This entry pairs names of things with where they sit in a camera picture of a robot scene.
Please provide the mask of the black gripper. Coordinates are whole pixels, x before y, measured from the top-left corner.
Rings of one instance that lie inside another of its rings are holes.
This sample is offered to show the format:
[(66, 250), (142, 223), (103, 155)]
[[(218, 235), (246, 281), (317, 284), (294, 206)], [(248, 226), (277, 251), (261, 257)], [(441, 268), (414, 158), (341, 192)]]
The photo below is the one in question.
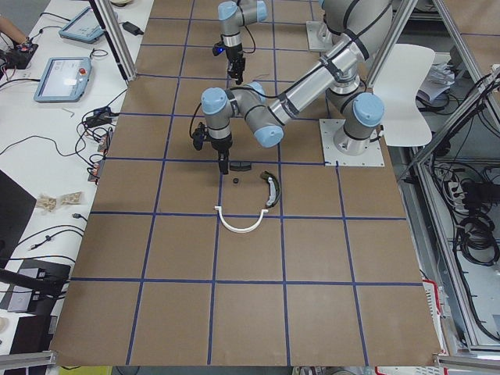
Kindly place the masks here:
[(237, 85), (241, 85), (245, 70), (245, 57), (242, 45), (226, 47), (226, 56), (228, 60), (228, 75), (234, 79)]
[(229, 154), (230, 148), (233, 145), (233, 139), (231, 136), (227, 136), (221, 139), (211, 139), (212, 147), (218, 151), (218, 167), (219, 171), (223, 175), (229, 173)]

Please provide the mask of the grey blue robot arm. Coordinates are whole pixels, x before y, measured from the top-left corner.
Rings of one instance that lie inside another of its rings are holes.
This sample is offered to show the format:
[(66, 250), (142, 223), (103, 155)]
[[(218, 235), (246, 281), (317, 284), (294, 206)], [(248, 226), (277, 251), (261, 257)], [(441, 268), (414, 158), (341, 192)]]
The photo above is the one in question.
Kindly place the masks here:
[[(264, 1), (225, 1), (218, 5), (220, 22), (220, 40), (212, 47), (212, 54), (218, 56), (223, 52), (228, 60), (227, 75), (237, 85), (243, 82), (245, 71), (245, 54), (256, 51), (255, 39), (248, 25), (266, 20), (268, 12)], [(252, 39), (253, 49), (245, 51), (241, 40), (241, 28), (244, 27)]]
[(217, 150), (221, 173), (228, 172), (233, 144), (230, 118), (242, 116), (257, 142), (271, 148), (282, 140), (285, 124), (320, 95), (326, 95), (345, 117), (345, 124), (334, 135), (339, 151), (359, 155), (370, 143), (373, 129), (383, 119), (384, 103), (361, 89), (358, 66), (377, 54), (388, 35), (392, 3), (322, 1), (320, 6), (333, 46), (271, 104), (266, 104), (258, 83), (229, 89), (211, 87), (202, 92), (200, 106), (205, 122), (191, 132), (191, 139), (197, 150), (206, 142)]

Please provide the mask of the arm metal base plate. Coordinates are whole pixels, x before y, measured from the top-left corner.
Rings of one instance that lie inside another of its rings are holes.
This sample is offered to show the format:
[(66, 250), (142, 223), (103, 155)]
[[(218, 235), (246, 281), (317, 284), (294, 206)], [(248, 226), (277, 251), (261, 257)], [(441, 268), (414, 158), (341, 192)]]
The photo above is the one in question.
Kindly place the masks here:
[(345, 120), (320, 119), (319, 122), (325, 166), (384, 167), (375, 130), (367, 139), (359, 141), (345, 133)]
[(311, 52), (326, 52), (332, 49), (332, 33), (324, 21), (307, 21), (305, 24), (308, 46)]

